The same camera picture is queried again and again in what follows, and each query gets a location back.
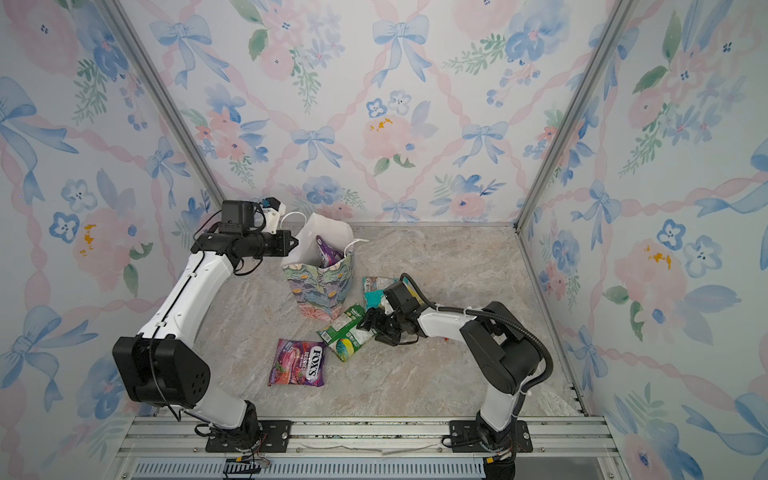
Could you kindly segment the floral paper gift bag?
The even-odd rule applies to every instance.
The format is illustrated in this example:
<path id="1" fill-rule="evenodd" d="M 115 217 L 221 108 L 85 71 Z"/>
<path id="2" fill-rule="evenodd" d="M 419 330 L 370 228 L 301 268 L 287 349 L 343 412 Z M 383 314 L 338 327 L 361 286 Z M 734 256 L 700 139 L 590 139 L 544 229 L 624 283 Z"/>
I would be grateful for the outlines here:
<path id="1" fill-rule="evenodd" d="M 317 235 L 343 252 L 344 259 L 323 268 Z M 281 262 L 284 276 L 303 316 L 331 322 L 343 312 L 354 276 L 355 249 L 366 241 L 356 238 L 349 224 L 318 213 L 308 217 L 296 238 L 298 246 Z"/>

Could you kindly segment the green Fox's candy bag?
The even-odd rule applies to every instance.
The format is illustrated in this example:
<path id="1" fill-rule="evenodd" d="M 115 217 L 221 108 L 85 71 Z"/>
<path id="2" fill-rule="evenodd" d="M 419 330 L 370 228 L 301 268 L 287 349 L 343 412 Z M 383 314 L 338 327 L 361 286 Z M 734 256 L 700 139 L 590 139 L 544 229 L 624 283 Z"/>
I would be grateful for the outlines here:
<path id="1" fill-rule="evenodd" d="M 353 305 L 317 332 L 326 347 L 342 362 L 348 361 L 374 338 L 371 331 L 358 328 L 365 313 L 361 305 Z"/>

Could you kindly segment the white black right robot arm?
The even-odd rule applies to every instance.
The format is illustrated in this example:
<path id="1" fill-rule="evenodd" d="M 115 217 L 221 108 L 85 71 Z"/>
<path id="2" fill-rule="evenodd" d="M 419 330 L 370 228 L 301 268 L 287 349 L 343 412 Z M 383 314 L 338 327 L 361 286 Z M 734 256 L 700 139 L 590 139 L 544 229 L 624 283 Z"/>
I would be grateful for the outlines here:
<path id="1" fill-rule="evenodd" d="M 359 327 L 394 347 L 431 337 L 463 343 L 487 384 L 476 441 L 489 452 L 512 451 L 524 397 L 552 374 L 549 350 L 499 302 L 482 309 L 440 305 L 410 281 L 404 274 L 384 289 L 387 304 L 367 309 Z"/>

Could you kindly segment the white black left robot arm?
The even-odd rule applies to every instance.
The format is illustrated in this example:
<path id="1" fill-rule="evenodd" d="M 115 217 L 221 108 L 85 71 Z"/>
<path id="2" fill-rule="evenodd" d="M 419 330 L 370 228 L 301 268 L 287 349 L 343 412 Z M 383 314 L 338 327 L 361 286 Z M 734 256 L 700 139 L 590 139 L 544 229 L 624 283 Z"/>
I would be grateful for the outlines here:
<path id="1" fill-rule="evenodd" d="M 201 234 L 162 306 L 137 334 L 122 336 L 113 346 L 129 398 L 184 412 L 236 450 L 256 448 L 263 430 L 255 406 L 218 386 L 195 351 L 195 340 L 214 297 L 243 260 L 283 258 L 298 245 L 288 230 Z"/>

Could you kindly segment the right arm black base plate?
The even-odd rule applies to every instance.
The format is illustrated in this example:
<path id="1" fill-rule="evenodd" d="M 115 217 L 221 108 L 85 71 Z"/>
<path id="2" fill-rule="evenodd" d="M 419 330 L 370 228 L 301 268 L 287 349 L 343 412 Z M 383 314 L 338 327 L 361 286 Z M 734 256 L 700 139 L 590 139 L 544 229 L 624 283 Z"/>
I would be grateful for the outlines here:
<path id="1" fill-rule="evenodd" d="M 495 431 L 478 419 L 452 420 L 442 444 L 454 453 L 483 453 L 491 456 L 505 452 L 531 453 L 533 444 L 528 425 L 517 419 L 504 430 Z"/>

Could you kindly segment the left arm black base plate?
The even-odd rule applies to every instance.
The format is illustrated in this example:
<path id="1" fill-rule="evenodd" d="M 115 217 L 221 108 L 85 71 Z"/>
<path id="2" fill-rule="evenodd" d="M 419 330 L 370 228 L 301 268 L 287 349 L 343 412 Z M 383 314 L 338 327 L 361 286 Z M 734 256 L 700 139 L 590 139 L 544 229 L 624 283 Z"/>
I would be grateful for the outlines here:
<path id="1" fill-rule="evenodd" d="M 207 453 L 285 453 L 291 437 L 290 420 L 259 420 L 233 430 L 214 429 L 208 434 Z"/>

